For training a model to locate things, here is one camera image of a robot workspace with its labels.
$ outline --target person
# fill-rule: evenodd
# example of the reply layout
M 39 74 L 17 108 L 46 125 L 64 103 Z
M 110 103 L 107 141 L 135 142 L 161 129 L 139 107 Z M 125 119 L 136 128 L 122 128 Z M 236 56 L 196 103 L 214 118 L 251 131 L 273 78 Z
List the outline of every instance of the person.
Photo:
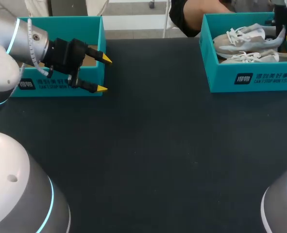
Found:
M 196 36 L 202 26 L 203 15 L 210 13 L 272 11 L 270 0 L 171 0 L 171 21 L 188 37 Z

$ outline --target shoelace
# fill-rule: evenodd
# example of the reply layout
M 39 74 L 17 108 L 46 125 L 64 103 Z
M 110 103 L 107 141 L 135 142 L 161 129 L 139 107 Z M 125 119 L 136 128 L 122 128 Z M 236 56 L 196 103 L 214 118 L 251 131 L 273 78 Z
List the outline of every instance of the shoelace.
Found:
M 234 55 L 231 57 L 233 60 L 237 61 L 242 61 L 243 63 L 249 63 L 249 62 L 262 62 L 259 58 L 261 55 L 258 52 L 253 52 L 253 53 L 246 53 L 246 52 L 241 52 L 242 54 L 240 55 Z
M 239 42 L 240 40 L 250 41 L 250 37 L 241 32 L 241 29 L 244 29 L 244 28 L 245 27 L 241 27 L 241 28 L 237 28 L 236 30 L 231 28 L 230 31 L 226 32 L 227 38 L 229 38 L 229 41 L 231 44 L 236 46 L 236 42 Z

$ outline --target robotic arm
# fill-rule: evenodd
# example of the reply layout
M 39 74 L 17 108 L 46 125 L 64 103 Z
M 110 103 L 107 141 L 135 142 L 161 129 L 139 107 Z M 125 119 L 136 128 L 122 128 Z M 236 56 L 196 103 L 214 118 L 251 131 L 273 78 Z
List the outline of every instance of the robotic arm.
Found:
M 0 59 L 2 60 L 0 64 L 0 108 L 20 80 L 20 75 L 17 74 L 19 67 L 14 60 L 36 67 L 48 78 L 54 71 L 67 74 L 68 85 L 74 88 L 79 87 L 91 93 L 106 90 L 105 87 L 79 78 L 79 70 L 86 55 L 105 64 L 112 63 L 103 52 L 89 48 L 88 44 L 80 40 L 73 39 L 70 42 L 60 38 L 55 41 L 49 40 L 47 31 L 32 27 L 30 19 L 27 23 L 20 19 L 13 21 L 11 18 L 0 16 Z M 39 67 L 39 61 L 50 69 L 49 72 Z
M 287 35 L 287 0 L 270 0 L 274 4 L 274 20 L 269 21 L 272 26 L 276 26 L 276 35 L 279 35 L 283 26 L 286 27 Z

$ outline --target open cardboard box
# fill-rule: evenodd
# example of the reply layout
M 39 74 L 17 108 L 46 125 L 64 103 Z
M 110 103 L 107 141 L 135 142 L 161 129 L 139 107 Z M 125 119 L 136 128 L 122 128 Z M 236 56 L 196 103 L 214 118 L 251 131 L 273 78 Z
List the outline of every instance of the open cardboard box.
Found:
M 32 18 L 32 24 L 46 30 L 50 40 L 59 37 L 66 41 L 76 38 L 91 45 L 92 48 L 106 52 L 106 40 L 102 17 L 39 17 Z M 103 85 L 104 64 L 86 56 L 79 77 L 98 85 Z M 43 76 L 36 68 L 27 66 L 23 77 L 12 95 L 13 97 L 66 97 L 101 96 L 81 88 L 68 86 L 68 76 L 54 71 L 52 78 Z

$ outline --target black shorts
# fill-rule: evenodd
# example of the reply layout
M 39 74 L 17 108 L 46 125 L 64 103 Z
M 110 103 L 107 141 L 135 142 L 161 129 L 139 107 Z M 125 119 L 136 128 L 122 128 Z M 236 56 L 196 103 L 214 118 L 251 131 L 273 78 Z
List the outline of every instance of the black shorts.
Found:
M 188 27 L 184 19 L 183 8 L 187 0 L 172 0 L 169 16 L 171 21 L 188 37 L 196 36 L 200 31 Z

